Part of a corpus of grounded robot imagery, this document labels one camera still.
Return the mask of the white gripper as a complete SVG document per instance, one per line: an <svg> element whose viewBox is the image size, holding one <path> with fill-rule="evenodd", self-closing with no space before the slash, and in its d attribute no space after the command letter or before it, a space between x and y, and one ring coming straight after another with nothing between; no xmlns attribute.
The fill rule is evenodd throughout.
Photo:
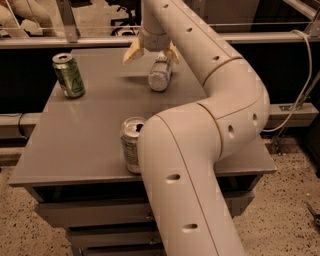
<svg viewBox="0 0 320 256"><path fill-rule="evenodd" d="M150 52L159 52L163 50L164 55L174 63L179 63L177 49L170 37L162 28L158 30L148 30L145 27L140 28L138 38L135 38L128 50L123 56L123 63L128 64L133 60L139 59L144 55L144 49Z"/></svg>

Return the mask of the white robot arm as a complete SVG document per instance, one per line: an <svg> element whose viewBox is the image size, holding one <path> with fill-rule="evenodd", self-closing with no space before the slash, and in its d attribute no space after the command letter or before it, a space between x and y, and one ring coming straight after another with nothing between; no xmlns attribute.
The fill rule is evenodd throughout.
<svg viewBox="0 0 320 256"><path fill-rule="evenodd" d="M214 173L215 163L255 140L268 92L250 64L183 0L142 0L143 50L176 46L205 98L162 111L142 127L138 159L167 256L246 256Z"/></svg>

